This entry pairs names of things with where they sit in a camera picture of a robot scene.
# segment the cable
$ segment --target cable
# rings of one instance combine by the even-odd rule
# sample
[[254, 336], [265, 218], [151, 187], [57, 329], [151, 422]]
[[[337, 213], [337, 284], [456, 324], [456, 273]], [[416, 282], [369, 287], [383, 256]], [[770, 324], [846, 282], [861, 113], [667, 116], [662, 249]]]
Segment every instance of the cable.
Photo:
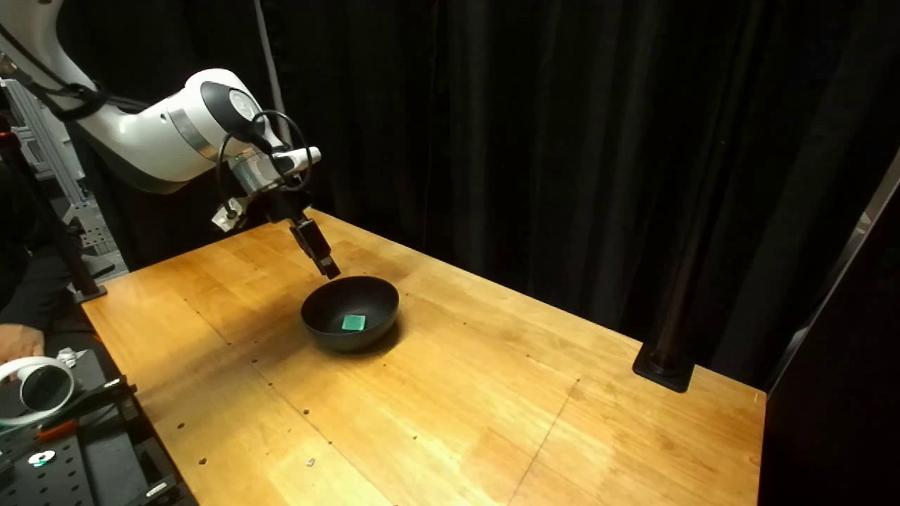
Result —
[[300, 190], [300, 187], [307, 187], [310, 183], [311, 183], [311, 166], [316, 166], [316, 156], [311, 156], [311, 149], [310, 149], [310, 138], [307, 138], [307, 131], [297, 127], [297, 120], [293, 120], [288, 113], [281, 113], [281, 110], [261, 110], [261, 113], [257, 113], [254, 116], [254, 127], [259, 123], [259, 120], [265, 120], [265, 118], [281, 118], [296, 134], [297, 134], [297, 140], [303, 144], [303, 152], [307, 152], [307, 161], [310, 161], [310, 169], [307, 169], [307, 178], [297, 183], [297, 187], [289, 187], [288, 186], [288, 190]]
[[40, 66], [50, 81], [57, 81], [61, 90], [68, 88], [64, 78], [58, 78], [46, 61], [40, 61], [15, 34], [9, 34], [9, 29], [0, 23], [0, 36], [18, 48], [26, 58], [30, 58], [33, 66]]
[[226, 186], [221, 186], [221, 166], [227, 163], [227, 161], [226, 161], [227, 144], [230, 144], [230, 131], [226, 131], [221, 147], [220, 147], [220, 156], [217, 156], [217, 193], [220, 193], [220, 200], [221, 200], [221, 204], [226, 204], [226, 213], [234, 217], [237, 210], [230, 207], [227, 193], [226, 193]]

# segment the equipment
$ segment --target equipment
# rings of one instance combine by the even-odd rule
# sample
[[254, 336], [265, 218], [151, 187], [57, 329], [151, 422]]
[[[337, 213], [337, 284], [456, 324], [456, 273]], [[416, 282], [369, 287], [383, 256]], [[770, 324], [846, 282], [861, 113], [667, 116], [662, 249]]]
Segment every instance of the equipment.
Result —
[[57, 36], [61, 0], [0, 0], [0, 76], [27, 88], [57, 118], [84, 128], [120, 163], [110, 166], [141, 190], [172, 193], [188, 179], [227, 163], [245, 197], [227, 197], [214, 222], [234, 230], [257, 197], [271, 193], [293, 218], [293, 237], [316, 267], [334, 277], [330, 244], [288, 193], [307, 187], [320, 161], [316, 147], [285, 147], [274, 118], [230, 69], [200, 69], [174, 95], [123, 113], [64, 54]]
[[[36, 423], [0, 426], [0, 504], [196, 504], [134, 388], [91, 349], [71, 366], [77, 393]], [[0, 404], [19, 404], [0, 390]]]
[[61, 409], [72, 390], [77, 380], [71, 367], [77, 366], [78, 353], [61, 349], [58, 356], [19, 356], [0, 366], [0, 383], [18, 377], [19, 404], [30, 414], [23, 416], [0, 416], [0, 426], [19, 426], [36, 423], [57, 409]]

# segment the wooden table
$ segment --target wooden table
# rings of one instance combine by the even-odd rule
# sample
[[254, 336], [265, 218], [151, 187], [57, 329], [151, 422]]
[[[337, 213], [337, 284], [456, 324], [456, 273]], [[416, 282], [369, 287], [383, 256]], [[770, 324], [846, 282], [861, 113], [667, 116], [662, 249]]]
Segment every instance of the wooden table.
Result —
[[84, 303], [200, 504], [756, 504], [764, 393], [311, 213], [345, 274], [399, 289], [399, 341], [320, 350], [324, 284], [285, 222], [108, 284]]

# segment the green cube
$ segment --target green cube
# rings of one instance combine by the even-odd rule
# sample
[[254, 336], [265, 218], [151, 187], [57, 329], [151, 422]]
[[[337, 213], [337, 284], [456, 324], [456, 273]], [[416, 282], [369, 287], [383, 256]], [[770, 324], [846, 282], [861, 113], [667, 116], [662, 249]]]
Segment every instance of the green cube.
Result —
[[359, 312], [342, 314], [341, 329], [342, 332], [365, 332], [365, 314], [359, 314]]

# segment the black curtain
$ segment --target black curtain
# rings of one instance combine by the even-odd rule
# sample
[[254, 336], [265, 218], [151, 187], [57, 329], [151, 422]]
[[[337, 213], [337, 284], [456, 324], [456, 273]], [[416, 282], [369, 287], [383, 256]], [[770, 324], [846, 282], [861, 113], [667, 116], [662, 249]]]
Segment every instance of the black curtain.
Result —
[[[110, 90], [226, 65], [268, 102], [251, 3], [134, 6], [154, 13], [81, 34]], [[896, 147], [888, 0], [265, 7], [288, 113], [327, 152], [317, 207], [638, 341], [674, 319], [681, 349], [754, 386]]]

